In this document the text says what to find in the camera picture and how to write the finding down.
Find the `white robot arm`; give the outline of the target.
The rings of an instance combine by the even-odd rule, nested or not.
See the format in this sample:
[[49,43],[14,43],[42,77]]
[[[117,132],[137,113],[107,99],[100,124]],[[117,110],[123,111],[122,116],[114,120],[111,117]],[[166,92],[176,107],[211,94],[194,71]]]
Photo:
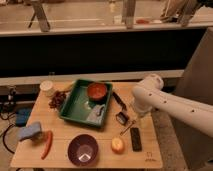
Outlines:
[[165,93],[163,86],[157,74],[150,74],[134,85],[133,109],[144,115],[153,107],[158,108],[213,138],[213,105]]

